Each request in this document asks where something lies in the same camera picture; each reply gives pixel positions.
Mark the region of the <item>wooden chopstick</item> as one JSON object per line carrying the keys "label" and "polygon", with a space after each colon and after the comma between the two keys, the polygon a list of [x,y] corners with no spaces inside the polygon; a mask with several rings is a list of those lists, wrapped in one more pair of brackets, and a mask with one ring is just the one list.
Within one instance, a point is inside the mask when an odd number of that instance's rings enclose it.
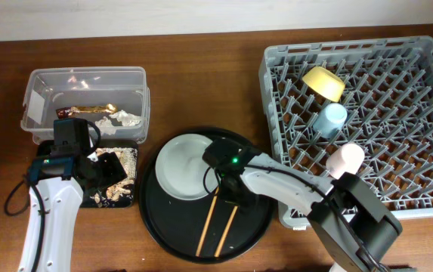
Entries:
{"label": "wooden chopstick", "polygon": [[219,192],[219,187],[216,188],[216,190],[215,190],[215,195],[212,198],[212,203],[211,203],[211,205],[209,207],[209,211],[208,211],[208,214],[206,216],[206,221],[205,221],[205,224],[203,226],[203,230],[202,230],[202,233],[200,235],[199,243],[198,243],[198,246],[197,246],[197,249],[196,249],[196,254],[195,254],[196,257],[200,257],[200,255],[201,255],[201,251],[203,249],[203,245],[204,245],[204,242],[205,242],[205,239],[206,239],[206,234],[207,234],[210,222],[212,220],[212,215],[213,215],[213,212],[214,212],[214,209],[215,209],[215,205],[216,205],[216,202],[217,202],[218,192]]}
{"label": "wooden chopstick", "polygon": [[230,214],[230,217],[228,218],[226,226],[224,228],[223,234],[221,235],[221,238],[219,240],[217,249],[215,250],[215,254],[214,254],[215,258],[218,258],[221,255],[221,251],[223,249],[224,243],[225,243],[225,241],[227,239],[227,235],[229,233],[230,227],[231,227],[231,225],[232,225],[232,223],[234,221],[234,217],[235,217],[237,211],[238,211],[238,206],[234,206],[234,208],[233,208],[233,210],[232,210],[232,212]]}

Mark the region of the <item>food scraps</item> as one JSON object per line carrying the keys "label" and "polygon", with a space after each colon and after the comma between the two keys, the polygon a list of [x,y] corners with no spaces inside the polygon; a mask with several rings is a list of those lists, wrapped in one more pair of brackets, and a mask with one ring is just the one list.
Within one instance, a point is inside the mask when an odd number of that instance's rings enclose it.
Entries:
{"label": "food scraps", "polygon": [[138,150],[134,147],[104,147],[96,151],[99,162],[114,155],[119,164],[108,185],[97,189],[91,200],[97,208],[127,208],[134,202]]}

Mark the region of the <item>pale green plate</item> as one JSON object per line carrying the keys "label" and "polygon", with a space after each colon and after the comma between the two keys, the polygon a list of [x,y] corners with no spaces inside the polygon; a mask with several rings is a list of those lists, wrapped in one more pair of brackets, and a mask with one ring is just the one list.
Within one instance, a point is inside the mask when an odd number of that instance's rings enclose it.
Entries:
{"label": "pale green plate", "polygon": [[183,200],[202,199],[218,186],[214,171],[209,169],[206,184],[203,176],[209,165],[203,161],[205,149],[212,140],[201,134],[182,134],[168,141],[156,158],[156,179],[170,196]]}

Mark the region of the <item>white tissue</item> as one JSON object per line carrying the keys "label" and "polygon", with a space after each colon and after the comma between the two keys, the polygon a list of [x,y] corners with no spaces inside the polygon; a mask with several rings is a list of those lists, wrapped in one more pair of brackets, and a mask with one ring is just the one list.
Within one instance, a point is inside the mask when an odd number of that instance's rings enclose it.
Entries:
{"label": "white tissue", "polygon": [[116,126],[112,123],[113,120],[116,120],[119,126],[129,127],[139,125],[142,122],[142,117],[120,110],[96,121],[95,125],[100,129],[101,134],[113,135],[116,133]]}

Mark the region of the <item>brown gold snack wrapper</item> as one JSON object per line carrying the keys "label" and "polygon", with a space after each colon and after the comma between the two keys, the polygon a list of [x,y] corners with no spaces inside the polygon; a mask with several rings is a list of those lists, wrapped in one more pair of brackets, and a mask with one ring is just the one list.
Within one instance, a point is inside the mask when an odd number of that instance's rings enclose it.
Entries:
{"label": "brown gold snack wrapper", "polygon": [[109,113],[114,114],[118,108],[114,104],[106,104],[102,106],[72,106],[56,109],[55,112],[59,119],[72,118],[83,113]]}

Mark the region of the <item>pink plastic cup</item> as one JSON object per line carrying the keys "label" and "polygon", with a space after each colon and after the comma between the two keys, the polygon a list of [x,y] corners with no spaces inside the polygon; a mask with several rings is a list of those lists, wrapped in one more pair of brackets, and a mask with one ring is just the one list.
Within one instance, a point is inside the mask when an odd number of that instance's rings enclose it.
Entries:
{"label": "pink plastic cup", "polygon": [[337,149],[326,161],[326,169],[331,177],[339,179],[344,173],[357,174],[361,167],[365,153],[363,149],[353,143],[347,143]]}

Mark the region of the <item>blue plastic cup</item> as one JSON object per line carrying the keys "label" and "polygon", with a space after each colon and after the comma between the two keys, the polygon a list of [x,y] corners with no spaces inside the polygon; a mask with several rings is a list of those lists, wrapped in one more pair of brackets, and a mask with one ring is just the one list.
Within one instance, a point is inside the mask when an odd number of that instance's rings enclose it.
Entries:
{"label": "blue plastic cup", "polygon": [[314,132],[320,132],[322,138],[330,139],[340,131],[348,117],[347,110],[338,103],[331,103],[324,107],[312,125]]}

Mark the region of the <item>yellow bowl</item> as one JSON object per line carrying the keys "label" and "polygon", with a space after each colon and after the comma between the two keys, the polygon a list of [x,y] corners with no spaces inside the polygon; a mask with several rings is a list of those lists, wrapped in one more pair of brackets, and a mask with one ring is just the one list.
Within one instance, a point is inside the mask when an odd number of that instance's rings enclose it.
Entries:
{"label": "yellow bowl", "polygon": [[320,96],[332,102],[339,102],[345,90],[345,83],[334,73],[321,66],[313,67],[303,76],[302,80]]}

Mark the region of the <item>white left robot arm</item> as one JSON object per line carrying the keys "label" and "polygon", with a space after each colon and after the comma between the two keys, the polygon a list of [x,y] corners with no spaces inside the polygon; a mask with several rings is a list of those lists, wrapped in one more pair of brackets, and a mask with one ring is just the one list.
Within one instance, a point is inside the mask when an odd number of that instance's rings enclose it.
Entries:
{"label": "white left robot arm", "polygon": [[70,270],[78,211],[131,205],[136,163],[136,150],[120,147],[36,157],[21,181],[29,188],[29,223],[18,269]]}

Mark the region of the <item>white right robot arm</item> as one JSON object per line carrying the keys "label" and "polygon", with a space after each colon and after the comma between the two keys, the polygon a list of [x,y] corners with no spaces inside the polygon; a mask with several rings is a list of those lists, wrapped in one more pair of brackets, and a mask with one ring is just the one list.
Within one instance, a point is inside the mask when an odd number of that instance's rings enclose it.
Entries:
{"label": "white right robot arm", "polygon": [[292,206],[311,224],[336,264],[346,271],[387,271],[381,260],[403,228],[355,174],[338,179],[300,172],[252,145],[218,138],[203,153],[215,171],[218,197],[252,208],[260,196]]}

